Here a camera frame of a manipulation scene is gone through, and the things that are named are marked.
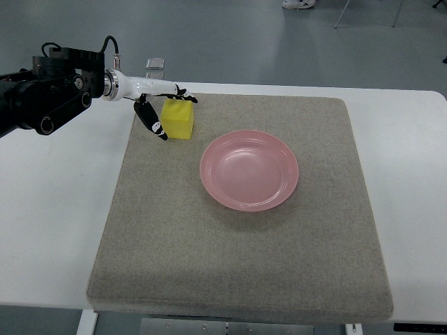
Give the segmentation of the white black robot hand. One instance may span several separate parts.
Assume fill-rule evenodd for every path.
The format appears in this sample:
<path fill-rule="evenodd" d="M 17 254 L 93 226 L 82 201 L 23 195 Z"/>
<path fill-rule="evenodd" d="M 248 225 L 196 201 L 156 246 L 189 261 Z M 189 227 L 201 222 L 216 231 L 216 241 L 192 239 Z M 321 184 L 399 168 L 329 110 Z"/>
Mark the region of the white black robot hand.
<path fill-rule="evenodd" d="M 158 114 L 147 100 L 148 97 L 161 96 L 198 102 L 188 89 L 175 82 L 146 77 L 127 77 L 117 69 L 106 69 L 104 82 L 103 98 L 107 101 L 118 101 L 123 98 L 132 100 L 133 109 L 143 125 L 162 140 L 167 140 L 168 135 L 161 125 Z"/>

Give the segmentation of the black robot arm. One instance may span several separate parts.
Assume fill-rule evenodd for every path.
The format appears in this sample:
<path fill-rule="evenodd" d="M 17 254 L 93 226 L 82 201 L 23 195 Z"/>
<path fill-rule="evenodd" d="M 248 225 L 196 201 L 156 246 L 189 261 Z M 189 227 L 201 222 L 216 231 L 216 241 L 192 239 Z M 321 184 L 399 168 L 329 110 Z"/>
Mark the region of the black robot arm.
<path fill-rule="evenodd" d="M 32 69 L 1 76 L 1 137 L 17 130 L 50 135 L 108 95 L 112 80 L 105 71 L 105 50 L 111 42 L 115 63 L 119 47 L 106 36 L 100 51 L 79 50 L 48 42 L 33 57 Z"/>

